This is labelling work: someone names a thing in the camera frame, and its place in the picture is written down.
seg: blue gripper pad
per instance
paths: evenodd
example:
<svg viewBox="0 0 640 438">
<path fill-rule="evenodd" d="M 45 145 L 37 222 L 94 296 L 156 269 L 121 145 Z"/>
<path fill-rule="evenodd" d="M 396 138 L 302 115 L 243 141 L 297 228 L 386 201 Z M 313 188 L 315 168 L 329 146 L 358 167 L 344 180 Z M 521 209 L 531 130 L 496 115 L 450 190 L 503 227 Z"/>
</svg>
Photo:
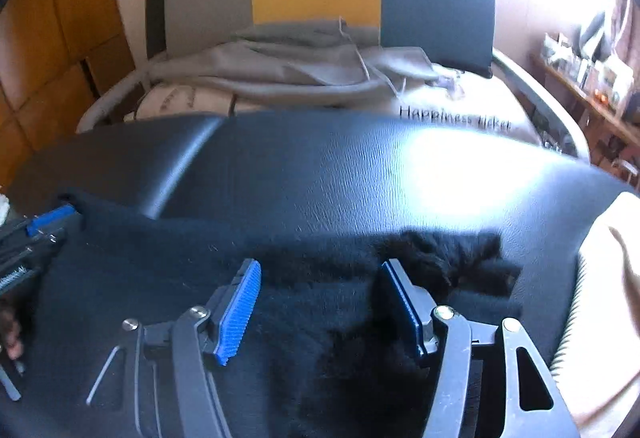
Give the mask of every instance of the blue gripper pad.
<svg viewBox="0 0 640 438">
<path fill-rule="evenodd" d="M 213 351 L 221 366 L 234 357 L 240 347 L 249 317 L 260 293 L 262 269 L 255 259 L 245 259 L 231 285 L 223 287 L 222 300 L 211 321 L 217 329 L 218 342 Z"/>
</svg>

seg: silver bolt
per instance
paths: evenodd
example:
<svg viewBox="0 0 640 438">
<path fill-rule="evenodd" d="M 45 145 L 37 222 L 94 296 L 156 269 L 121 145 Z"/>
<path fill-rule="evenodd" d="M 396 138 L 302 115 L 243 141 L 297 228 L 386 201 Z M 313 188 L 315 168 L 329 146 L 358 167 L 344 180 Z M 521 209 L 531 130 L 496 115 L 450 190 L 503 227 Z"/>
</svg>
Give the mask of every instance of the silver bolt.
<svg viewBox="0 0 640 438">
<path fill-rule="evenodd" d="M 140 323 L 136 319 L 124 319 L 122 321 L 122 329 L 126 332 L 137 330 Z"/>
<path fill-rule="evenodd" d="M 189 309 L 189 312 L 192 316 L 196 317 L 196 319 L 204 319 L 205 317 L 209 317 L 209 310 L 207 310 L 204 306 L 194 306 Z"/>
<path fill-rule="evenodd" d="M 453 319 L 453 310 L 448 306 L 440 305 L 436 306 L 435 309 L 436 315 L 441 319 L 448 321 L 449 319 Z"/>
<path fill-rule="evenodd" d="M 507 317 L 505 320 L 503 320 L 502 326 L 504 326 L 504 329 L 508 332 L 513 333 L 519 332 L 520 328 L 522 328 L 520 321 L 517 319 L 512 319 L 511 317 Z"/>
</svg>

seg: black garment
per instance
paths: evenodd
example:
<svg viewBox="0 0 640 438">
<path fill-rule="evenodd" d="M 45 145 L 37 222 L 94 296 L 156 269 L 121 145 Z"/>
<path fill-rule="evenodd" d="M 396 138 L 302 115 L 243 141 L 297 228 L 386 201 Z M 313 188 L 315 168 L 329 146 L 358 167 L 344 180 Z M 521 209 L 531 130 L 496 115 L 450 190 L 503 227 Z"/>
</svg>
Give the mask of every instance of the black garment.
<svg viewBox="0 0 640 438">
<path fill-rule="evenodd" d="M 378 293 L 385 259 L 398 258 L 415 284 L 471 320 L 520 315 L 508 301 L 519 268 L 499 259 L 495 234 L 252 242 L 209 222 L 72 202 L 85 228 L 42 283 L 24 397 L 70 436 L 122 320 L 175 320 L 228 283 L 242 258 L 260 261 L 262 290 L 238 355 L 214 370 L 235 438 L 420 436 L 431 379 L 404 353 Z M 92 410 L 95 435 L 109 425 L 116 436 L 118 411 Z"/>
</svg>

